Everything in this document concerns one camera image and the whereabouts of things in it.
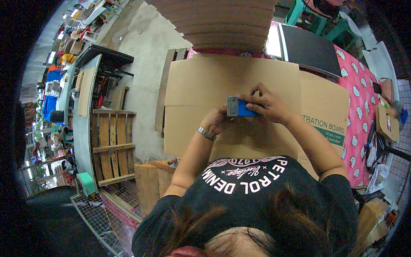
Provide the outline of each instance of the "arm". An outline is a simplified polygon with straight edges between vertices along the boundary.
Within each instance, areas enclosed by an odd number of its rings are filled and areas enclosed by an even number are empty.
[[[227,107],[220,106],[211,110],[200,126],[214,135],[220,134],[228,124]],[[214,142],[196,132],[185,151],[181,162],[174,171],[171,184],[166,195],[183,196],[196,180],[196,177],[206,168]]]
[[[259,91],[259,97],[254,96],[256,91]],[[251,88],[250,95],[237,95],[237,98],[250,102],[247,104],[248,109],[272,122],[283,124],[307,154],[320,180],[331,174],[347,177],[344,163],[330,142],[266,86],[259,83]]]

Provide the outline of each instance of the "wristwatch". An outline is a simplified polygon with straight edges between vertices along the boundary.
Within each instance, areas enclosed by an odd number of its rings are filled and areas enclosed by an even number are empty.
[[[212,142],[214,142],[216,135],[212,134],[211,132],[203,129],[202,127],[199,127],[198,132],[205,136],[206,138],[210,139]]]

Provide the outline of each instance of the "plastic bag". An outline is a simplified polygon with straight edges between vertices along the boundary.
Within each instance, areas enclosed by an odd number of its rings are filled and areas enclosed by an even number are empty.
[[[375,191],[383,189],[384,181],[386,180],[389,174],[390,174],[390,171],[387,165],[385,164],[377,165],[377,167],[375,167],[374,174],[371,177],[371,181],[368,184],[367,190],[365,191],[365,194],[371,194],[371,193],[374,193]]]
[[[368,158],[367,158],[367,167],[372,167],[372,164],[376,160],[377,160],[377,147],[372,147],[369,150],[369,155],[368,155]]]

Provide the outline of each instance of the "metal grid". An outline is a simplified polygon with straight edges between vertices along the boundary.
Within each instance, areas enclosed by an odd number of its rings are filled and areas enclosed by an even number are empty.
[[[110,194],[115,194],[123,199],[126,203],[134,207],[133,212],[140,218],[145,215],[141,213],[139,199],[137,198],[137,186],[133,181],[123,181],[120,183],[108,185],[104,187]]]
[[[76,210],[96,237],[117,257],[130,257],[133,230],[124,226],[102,203],[99,195],[70,197]]]

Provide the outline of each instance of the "pink tablecloth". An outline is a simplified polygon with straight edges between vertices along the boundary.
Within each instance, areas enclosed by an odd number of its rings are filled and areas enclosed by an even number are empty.
[[[369,128],[375,121],[375,105],[379,103],[372,81],[375,76],[352,55],[334,46],[341,69],[337,84],[348,89],[350,107],[347,132],[341,158],[346,165],[351,186],[368,185],[371,174],[365,170],[365,148]]]

